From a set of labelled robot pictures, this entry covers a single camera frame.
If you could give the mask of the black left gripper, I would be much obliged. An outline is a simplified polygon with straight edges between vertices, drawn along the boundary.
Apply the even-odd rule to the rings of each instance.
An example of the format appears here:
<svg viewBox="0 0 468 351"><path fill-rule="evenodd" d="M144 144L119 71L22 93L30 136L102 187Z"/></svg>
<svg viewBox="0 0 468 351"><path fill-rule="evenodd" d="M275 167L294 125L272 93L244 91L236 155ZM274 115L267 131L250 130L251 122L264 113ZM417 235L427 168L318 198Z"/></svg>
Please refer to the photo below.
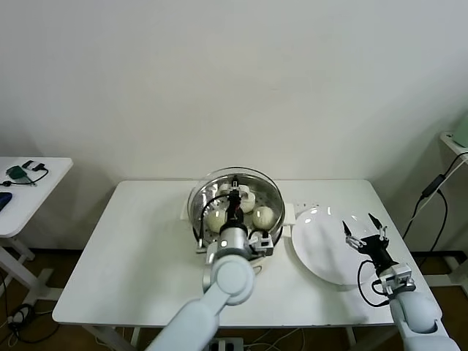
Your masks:
<svg viewBox="0 0 468 351"><path fill-rule="evenodd" d="M227 196L229 206L226 210L226 226L241 227L244 225L244 212L241 209L241 199L245 195L245 191L239 187L238 176L234 175L231 181L232 188Z"/></svg>

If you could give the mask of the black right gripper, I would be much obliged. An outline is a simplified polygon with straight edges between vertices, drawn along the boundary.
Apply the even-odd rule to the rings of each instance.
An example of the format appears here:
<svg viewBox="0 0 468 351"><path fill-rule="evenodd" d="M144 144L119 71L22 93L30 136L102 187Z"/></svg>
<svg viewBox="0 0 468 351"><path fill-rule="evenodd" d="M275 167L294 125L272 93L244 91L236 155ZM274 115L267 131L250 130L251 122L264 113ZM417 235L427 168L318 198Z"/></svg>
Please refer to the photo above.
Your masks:
<svg viewBox="0 0 468 351"><path fill-rule="evenodd" d="M376 271L385 271L398 263L389 255L387 248L389 240L387 236L387 226L374 215L368 213L372 224L377 232L371 236L359 239L355 237L346 222L343 221L345 242L353 249L359 249L361 254L368 255Z"/></svg>

